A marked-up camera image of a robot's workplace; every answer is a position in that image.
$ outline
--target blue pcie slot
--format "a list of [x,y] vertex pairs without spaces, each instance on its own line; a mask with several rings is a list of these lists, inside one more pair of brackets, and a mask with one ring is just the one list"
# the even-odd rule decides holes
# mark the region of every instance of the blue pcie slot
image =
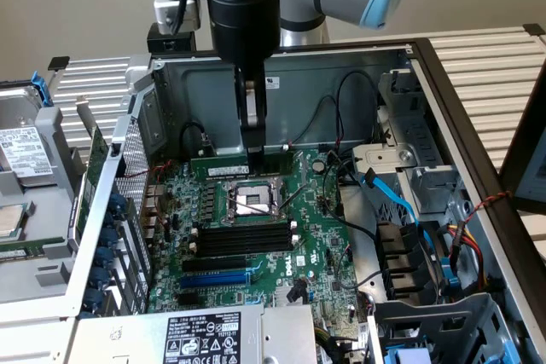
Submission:
[[190,287],[247,285],[249,282],[250,272],[235,270],[231,272],[184,276],[180,279],[180,287],[184,289]]

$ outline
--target green circuit board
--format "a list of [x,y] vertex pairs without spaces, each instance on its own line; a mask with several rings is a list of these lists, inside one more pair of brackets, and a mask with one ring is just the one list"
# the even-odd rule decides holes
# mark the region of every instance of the green circuit board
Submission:
[[[209,218],[207,226],[220,228],[226,226],[225,217],[229,202],[225,187],[229,181],[200,182],[189,165],[172,167],[162,182],[171,193],[164,216],[172,219],[178,214],[178,229],[171,230],[169,242],[164,241],[164,233],[159,227],[155,231],[154,245],[151,251],[154,279],[150,289],[148,312],[158,313],[183,309],[204,309],[263,303],[266,307],[284,305],[286,292],[298,278],[306,278],[310,305],[317,326],[325,326],[333,335],[356,337],[357,318],[349,318],[349,305],[357,305],[356,293],[340,288],[334,278],[332,263],[328,266],[327,249],[333,255],[333,265],[337,262],[348,245],[346,228],[330,216],[325,216],[317,206],[317,199],[322,198],[323,176],[311,170],[314,160],[326,162],[326,154],[317,150],[304,150],[293,155],[293,172],[285,176],[269,176],[265,179],[252,179],[250,184],[260,184],[275,178],[281,185],[279,203],[288,198],[302,185],[299,192],[280,216],[274,219],[294,220],[298,227],[295,234],[299,240],[292,251],[259,253],[247,255],[247,266],[257,268],[249,285],[210,286],[194,289],[181,289],[180,279],[185,275],[182,262],[195,256],[189,251],[190,230],[193,221]],[[211,166],[221,167],[219,158]],[[326,183],[327,197],[334,197],[334,172]],[[211,206],[210,196],[214,192]],[[245,223],[252,220],[264,220],[267,216],[244,218]],[[352,264],[344,259],[340,269],[340,278],[351,283],[355,280]],[[192,306],[181,306],[178,295],[185,292],[197,292],[199,303]]]

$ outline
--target robotic arm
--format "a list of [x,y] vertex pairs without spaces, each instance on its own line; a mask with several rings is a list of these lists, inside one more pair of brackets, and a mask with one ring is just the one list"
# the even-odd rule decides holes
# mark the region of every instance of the robotic arm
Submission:
[[[248,163],[257,172],[265,145],[264,60],[279,47],[325,43],[326,15],[360,26],[381,28],[399,0],[207,0],[214,48],[234,65],[235,96],[241,137]],[[198,0],[183,0],[190,16],[198,15]],[[177,7],[179,2],[171,2]],[[164,30],[187,27],[173,21],[172,8],[158,8]]]

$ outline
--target motherboard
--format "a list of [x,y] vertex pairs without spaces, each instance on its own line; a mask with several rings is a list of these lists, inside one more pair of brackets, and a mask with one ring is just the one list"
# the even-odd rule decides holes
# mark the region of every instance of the motherboard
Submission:
[[[325,153],[289,154],[291,166],[284,161],[279,175],[226,176],[229,168],[241,169],[232,159],[226,166],[217,158],[206,160],[213,169],[208,173],[203,164],[172,165],[160,188],[150,187],[148,202],[157,208],[154,221],[161,222],[148,218],[148,229],[150,223],[154,229],[149,313],[308,303],[315,326],[356,337],[357,294],[334,278],[349,245],[346,228],[325,210],[336,195],[334,172],[324,178]],[[333,200],[329,207],[335,208]],[[349,257],[339,277],[354,282]]]

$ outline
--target wall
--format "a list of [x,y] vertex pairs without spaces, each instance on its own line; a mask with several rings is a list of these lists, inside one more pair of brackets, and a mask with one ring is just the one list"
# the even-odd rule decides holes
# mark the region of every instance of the wall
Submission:
[[[52,56],[109,57],[146,51],[153,0],[0,0],[0,78],[27,78]],[[329,20],[333,40],[537,22],[546,27],[544,0],[402,0],[381,32]],[[208,20],[197,34],[211,47]]]

